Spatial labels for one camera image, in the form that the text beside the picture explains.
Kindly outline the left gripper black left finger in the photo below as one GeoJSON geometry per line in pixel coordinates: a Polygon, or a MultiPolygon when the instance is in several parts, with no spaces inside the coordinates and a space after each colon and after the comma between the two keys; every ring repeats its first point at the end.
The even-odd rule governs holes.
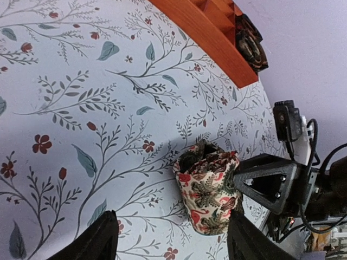
{"type": "Polygon", "coordinates": [[[112,260],[116,258],[119,223],[115,211],[105,211],[76,240],[50,260],[112,260]]]}

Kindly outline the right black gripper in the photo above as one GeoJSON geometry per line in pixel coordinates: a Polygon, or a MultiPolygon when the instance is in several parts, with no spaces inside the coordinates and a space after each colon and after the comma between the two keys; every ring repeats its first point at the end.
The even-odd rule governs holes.
{"type": "Polygon", "coordinates": [[[233,176],[235,188],[289,224],[304,217],[322,222],[346,219],[346,157],[319,169],[270,154],[240,162],[233,176]]]}

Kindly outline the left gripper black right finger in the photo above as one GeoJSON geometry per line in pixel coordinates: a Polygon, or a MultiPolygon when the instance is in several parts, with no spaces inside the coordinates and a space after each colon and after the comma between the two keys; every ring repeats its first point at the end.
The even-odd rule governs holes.
{"type": "Polygon", "coordinates": [[[293,256],[272,243],[238,211],[233,211],[229,218],[227,248],[229,259],[294,259],[293,256]]]}

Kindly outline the cream floral paisley tie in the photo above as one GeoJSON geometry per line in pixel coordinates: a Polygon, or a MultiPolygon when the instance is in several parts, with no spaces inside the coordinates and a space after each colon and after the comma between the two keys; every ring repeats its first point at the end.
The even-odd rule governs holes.
{"type": "Polygon", "coordinates": [[[183,204],[197,233],[226,233],[232,212],[243,211],[243,195],[233,181],[239,164],[236,151],[225,151],[206,139],[190,146],[174,162],[183,204]]]}

